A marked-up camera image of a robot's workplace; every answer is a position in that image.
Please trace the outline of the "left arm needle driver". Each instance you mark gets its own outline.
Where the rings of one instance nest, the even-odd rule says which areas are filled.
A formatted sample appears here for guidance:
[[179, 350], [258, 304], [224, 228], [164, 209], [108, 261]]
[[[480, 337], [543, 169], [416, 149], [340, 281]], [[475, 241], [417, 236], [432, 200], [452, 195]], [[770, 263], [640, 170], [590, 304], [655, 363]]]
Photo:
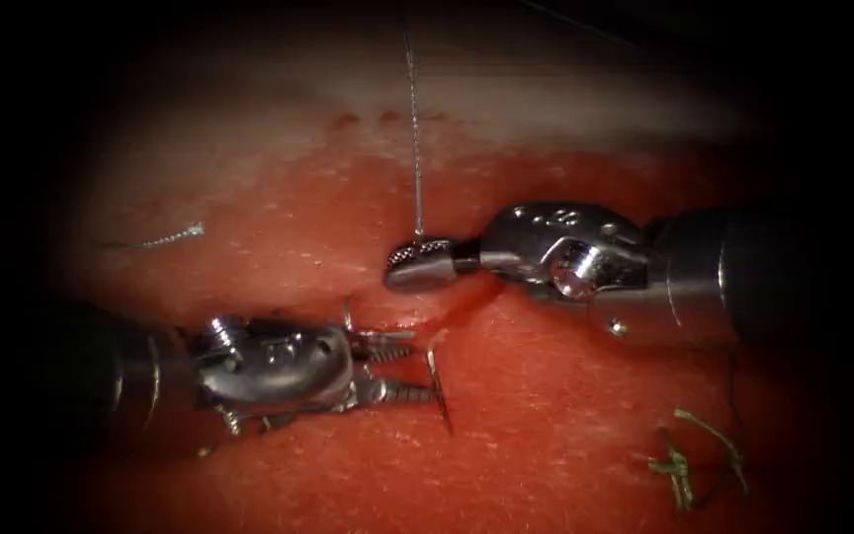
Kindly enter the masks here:
[[212, 318], [189, 335], [202, 406], [232, 438], [289, 424], [302, 413], [342, 412], [354, 401], [347, 331], [284, 317]]

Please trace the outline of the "right arm needle driver jaw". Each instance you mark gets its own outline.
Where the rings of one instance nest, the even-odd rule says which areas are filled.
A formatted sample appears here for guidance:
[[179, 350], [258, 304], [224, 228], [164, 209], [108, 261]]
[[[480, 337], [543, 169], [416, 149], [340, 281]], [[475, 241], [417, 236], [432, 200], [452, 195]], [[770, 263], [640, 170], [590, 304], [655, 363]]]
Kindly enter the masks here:
[[477, 256], [451, 251], [400, 251], [387, 261], [384, 285], [394, 292], [429, 292], [480, 269]]
[[453, 250], [455, 256], [468, 256], [478, 252], [479, 240], [456, 239], [441, 236], [427, 236], [398, 245], [387, 256], [387, 268], [394, 269], [401, 264], [414, 261], [416, 258]]

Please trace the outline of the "left arm needle driver jaw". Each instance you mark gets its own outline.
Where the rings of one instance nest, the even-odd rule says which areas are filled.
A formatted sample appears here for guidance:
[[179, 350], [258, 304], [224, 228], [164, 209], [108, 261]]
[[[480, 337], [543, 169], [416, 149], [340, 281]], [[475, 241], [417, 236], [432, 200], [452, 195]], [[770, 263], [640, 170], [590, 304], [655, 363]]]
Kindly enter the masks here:
[[387, 378], [366, 378], [355, 382], [358, 405], [421, 404], [435, 400], [432, 388]]
[[415, 351], [412, 331], [361, 330], [349, 332], [352, 358], [363, 364], [386, 363]]

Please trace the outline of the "right arm needle driver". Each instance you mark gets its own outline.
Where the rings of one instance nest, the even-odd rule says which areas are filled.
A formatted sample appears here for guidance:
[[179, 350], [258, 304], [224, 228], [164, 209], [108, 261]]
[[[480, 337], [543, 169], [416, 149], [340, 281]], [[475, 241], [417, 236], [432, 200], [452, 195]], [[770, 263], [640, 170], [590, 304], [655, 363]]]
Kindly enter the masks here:
[[524, 202], [507, 206], [480, 232], [480, 266], [567, 303], [644, 287], [649, 264], [642, 229], [598, 204]]

